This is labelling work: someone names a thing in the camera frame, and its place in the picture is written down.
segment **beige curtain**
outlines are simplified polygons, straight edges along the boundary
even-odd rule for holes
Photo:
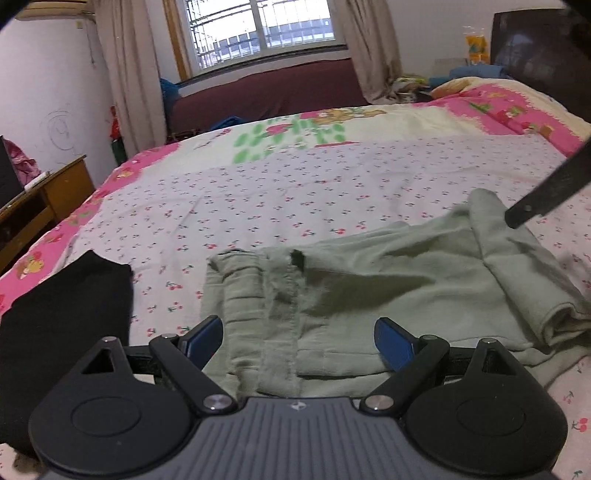
[[[363,96],[373,104],[395,103],[389,94],[402,68],[386,0],[335,0],[333,5]]]
[[[94,0],[119,126],[129,158],[164,145],[166,120],[145,0]]]

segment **metal screw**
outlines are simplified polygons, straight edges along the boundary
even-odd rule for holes
[[[232,399],[227,395],[216,393],[214,395],[209,395],[208,397],[205,397],[205,399],[203,400],[203,405],[205,406],[205,408],[208,408],[209,410],[225,410],[230,405],[232,405]]]
[[[388,410],[394,405],[394,400],[387,395],[371,395],[365,399],[365,405],[372,410]]]

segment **window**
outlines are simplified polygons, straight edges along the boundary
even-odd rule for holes
[[[331,0],[179,0],[194,70],[214,69],[252,56],[342,44]]]

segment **television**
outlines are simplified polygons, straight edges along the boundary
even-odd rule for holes
[[[23,190],[4,144],[4,137],[0,136],[0,208],[10,203]]]

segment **wooden desk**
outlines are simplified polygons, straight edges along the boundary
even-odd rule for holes
[[[85,158],[77,158],[0,208],[0,272],[95,191]]]

